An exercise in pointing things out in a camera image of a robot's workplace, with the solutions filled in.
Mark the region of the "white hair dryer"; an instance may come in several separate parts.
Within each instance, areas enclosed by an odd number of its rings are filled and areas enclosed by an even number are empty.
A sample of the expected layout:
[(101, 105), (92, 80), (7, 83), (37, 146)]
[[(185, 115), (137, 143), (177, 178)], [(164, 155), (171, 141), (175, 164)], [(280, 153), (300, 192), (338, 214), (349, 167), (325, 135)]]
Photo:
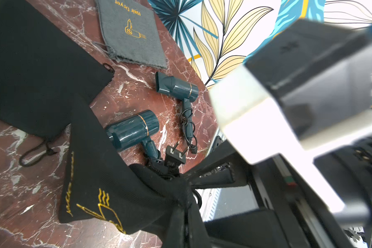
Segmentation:
[(209, 92), (220, 130), (254, 165), (282, 155), (332, 213), (344, 202), (313, 161), (372, 134), (372, 24), (299, 19)]

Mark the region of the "black hair dryer pouch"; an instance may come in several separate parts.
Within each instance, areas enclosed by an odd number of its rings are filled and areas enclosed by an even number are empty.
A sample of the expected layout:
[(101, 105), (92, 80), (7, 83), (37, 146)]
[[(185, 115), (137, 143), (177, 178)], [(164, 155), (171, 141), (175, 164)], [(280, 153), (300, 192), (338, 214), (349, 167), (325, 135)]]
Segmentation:
[(95, 218), (123, 234), (153, 233), (165, 248), (209, 248), (210, 238), (189, 182), (127, 165), (88, 104), (75, 96), (63, 191), (61, 223)]

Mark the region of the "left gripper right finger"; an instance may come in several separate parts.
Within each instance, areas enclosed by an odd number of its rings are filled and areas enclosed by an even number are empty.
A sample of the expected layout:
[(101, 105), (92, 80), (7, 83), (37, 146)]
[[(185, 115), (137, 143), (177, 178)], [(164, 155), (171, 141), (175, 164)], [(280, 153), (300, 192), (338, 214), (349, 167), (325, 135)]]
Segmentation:
[(256, 209), (205, 223), (209, 237), (220, 247), (309, 248), (298, 224), (282, 226), (276, 212)]

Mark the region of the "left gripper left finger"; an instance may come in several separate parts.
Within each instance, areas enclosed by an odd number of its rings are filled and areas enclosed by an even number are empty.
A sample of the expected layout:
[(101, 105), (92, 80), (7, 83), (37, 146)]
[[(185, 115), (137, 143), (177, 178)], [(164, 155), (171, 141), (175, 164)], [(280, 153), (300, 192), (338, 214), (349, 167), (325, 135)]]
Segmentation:
[(248, 184), (248, 164), (225, 141), (198, 165), (184, 173), (194, 189), (236, 188)]

